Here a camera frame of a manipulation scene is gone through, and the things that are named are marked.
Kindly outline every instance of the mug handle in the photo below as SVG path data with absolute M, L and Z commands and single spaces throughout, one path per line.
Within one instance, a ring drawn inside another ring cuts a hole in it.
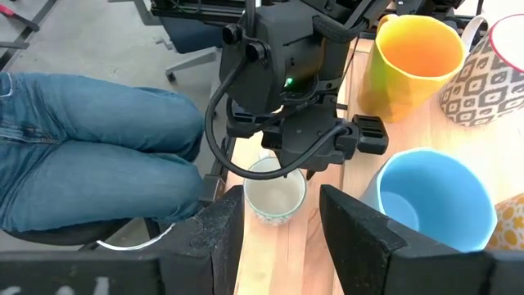
M 488 30 L 489 30 L 493 23 L 490 21 L 490 19 L 488 18 L 486 14 L 481 14 L 481 15 L 473 17 L 469 21 L 468 25 L 466 25 L 466 28 L 464 28 L 461 39 L 464 45 L 466 45 L 466 54 L 469 54 L 469 50 L 472 47 L 472 43 L 473 43 L 473 39 L 475 38 L 475 34 L 477 33 L 478 29 L 481 27 L 484 21 L 488 24 Z
M 380 30 L 380 28 L 382 27 L 382 25 L 384 25 L 387 21 L 396 20 L 396 19 L 398 19 L 398 18 L 399 18 L 399 16 L 394 15 L 394 14 L 390 14 L 390 15 L 385 15 L 385 16 L 383 16 L 383 17 L 378 21 L 378 25 L 377 25 L 377 34 L 378 34 L 378 31 Z

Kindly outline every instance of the green led light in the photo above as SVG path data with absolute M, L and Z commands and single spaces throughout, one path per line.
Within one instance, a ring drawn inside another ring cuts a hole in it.
M 293 78 L 287 78 L 286 83 L 284 84 L 284 87 L 287 87 L 293 83 Z

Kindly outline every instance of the wooden tabletop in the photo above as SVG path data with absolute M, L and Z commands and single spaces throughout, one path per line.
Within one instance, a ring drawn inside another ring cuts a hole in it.
M 485 9 L 495 6 L 490 3 L 500 5 L 512 1 L 487 0 Z M 472 14 L 476 1 L 468 0 L 464 5 L 461 12 Z M 507 11 L 499 11 L 498 16 L 512 13 L 511 8 L 505 9 Z M 347 103 L 350 111 L 347 114 L 339 112 L 339 116 L 350 119 L 354 114 L 363 114 L 356 97 L 370 45 L 363 40 L 357 47 L 338 99 Z M 448 120 L 437 99 L 432 98 L 407 119 L 386 124 L 386 130 L 390 144 L 385 155 L 357 152 L 343 166 L 330 165 L 324 172 L 317 173 L 308 183 L 304 205 L 289 223 L 280 227 L 263 225 L 246 205 L 236 294 L 343 294 L 320 223 L 319 187 L 332 184 L 353 197 L 359 197 L 373 174 L 394 153 L 416 147 L 447 152 L 462 160 L 479 176 L 495 202 L 524 193 L 524 111 L 490 125 L 466 128 Z M 261 134 L 238 139 L 233 162 L 249 168 L 258 159 L 260 140 Z M 242 184 L 242 179 L 230 173 L 228 186 L 236 184 Z

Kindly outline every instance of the patterned mug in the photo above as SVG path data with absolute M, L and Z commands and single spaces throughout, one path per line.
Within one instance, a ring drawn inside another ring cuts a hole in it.
M 482 22 L 488 33 L 474 47 L 462 70 L 440 92 L 440 108 L 463 126 L 490 123 L 524 108 L 524 43 L 515 30 L 524 27 L 524 15 L 493 22 L 486 15 L 474 17 L 462 40 L 469 51 Z
M 249 170 L 268 172 L 279 169 L 278 159 L 271 155 L 271 152 L 261 152 L 260 159 Z M 266 225 L 287 223 L 304 203 L 306 190 L 305 177 L 298 169 L 290 172 L 286 178 L 244 179 L 244 198 L 256 217 Z
M 497 226 L 488 249 L 524 250 L 524 193 L 495 206 Z

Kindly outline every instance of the chair wheel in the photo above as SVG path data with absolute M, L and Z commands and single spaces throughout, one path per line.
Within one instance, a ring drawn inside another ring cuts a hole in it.
M 177 80 L 177 78 L 174 76 L 173 73 L 169 73 L 165 76 L 167 78 L 167 80 L 170 82 L 170 83 L 173 83 L 174 81 Z

